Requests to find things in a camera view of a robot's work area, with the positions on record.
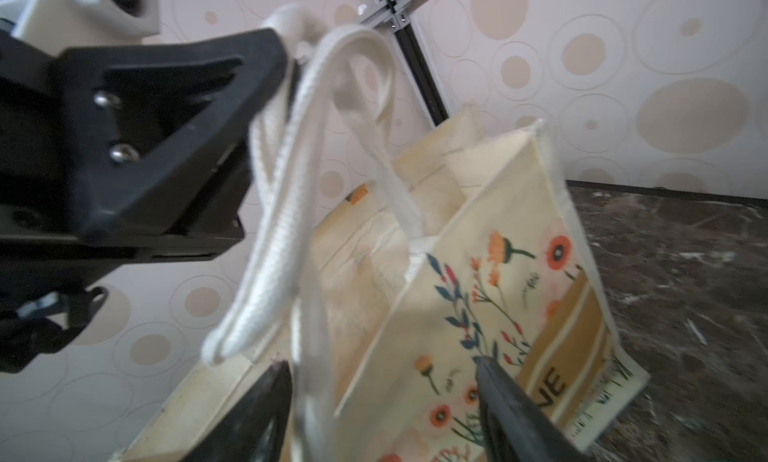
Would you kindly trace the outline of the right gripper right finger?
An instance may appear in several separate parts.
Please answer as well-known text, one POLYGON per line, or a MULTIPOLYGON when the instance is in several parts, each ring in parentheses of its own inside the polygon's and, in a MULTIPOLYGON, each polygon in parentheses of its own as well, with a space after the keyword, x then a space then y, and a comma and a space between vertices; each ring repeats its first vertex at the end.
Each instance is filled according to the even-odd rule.
POLYGON ((588 459, 494 359, 479 358, 475 378, 483 443, 489 461, 583 462, 588 459))

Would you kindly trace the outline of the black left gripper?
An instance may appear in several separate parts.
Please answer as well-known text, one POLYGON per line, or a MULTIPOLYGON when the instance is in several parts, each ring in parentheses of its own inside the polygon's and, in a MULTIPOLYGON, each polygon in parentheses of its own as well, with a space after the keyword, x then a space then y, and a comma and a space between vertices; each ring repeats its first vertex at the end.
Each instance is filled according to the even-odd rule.
POLYGON ((200 234, 80 238, 68 225, 70 157, 52 76, 60 57, 1 37, 1 369, 18 373, 61 351, 92 322, 129 264, 215 259, 244 237, 237 212, 246 176, 221 180, 240 201, 229 225, 200 234))

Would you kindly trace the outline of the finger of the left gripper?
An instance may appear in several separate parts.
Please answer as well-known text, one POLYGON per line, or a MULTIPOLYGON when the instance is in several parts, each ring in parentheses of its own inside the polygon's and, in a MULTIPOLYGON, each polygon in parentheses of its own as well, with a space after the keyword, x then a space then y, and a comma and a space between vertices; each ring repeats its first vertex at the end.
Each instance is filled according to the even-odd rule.
POLYGON ((260 29, 189 44, 73 48, 52 66, 70 157, 68 225, 92 242, 230 224, 244 139, 289 66, 260 29))

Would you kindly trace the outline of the cream canvas grocery bag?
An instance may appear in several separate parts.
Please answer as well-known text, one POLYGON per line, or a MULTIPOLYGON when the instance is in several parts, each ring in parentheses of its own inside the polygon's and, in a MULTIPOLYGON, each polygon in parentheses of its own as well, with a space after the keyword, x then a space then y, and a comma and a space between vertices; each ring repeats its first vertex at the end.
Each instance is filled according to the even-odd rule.
POLYGON ((264 27, 312 53, 250 126, 254 246, 197 365, 116 459, 182 460, 288 361, 280 461, 489 461, 481 357, 583 453, 648 374, 620 346, 544 124, 484 139, 460 113, 392 160, 383 37, 299 5, 264 27))

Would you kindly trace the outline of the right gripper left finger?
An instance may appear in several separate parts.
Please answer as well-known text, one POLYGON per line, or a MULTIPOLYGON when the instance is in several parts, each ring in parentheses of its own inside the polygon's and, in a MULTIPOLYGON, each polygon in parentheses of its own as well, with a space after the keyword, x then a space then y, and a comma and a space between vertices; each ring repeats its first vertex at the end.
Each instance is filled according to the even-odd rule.
POLYGON ((292 396, 289 363, 272 363, 183 461, 279 461, 292 396))

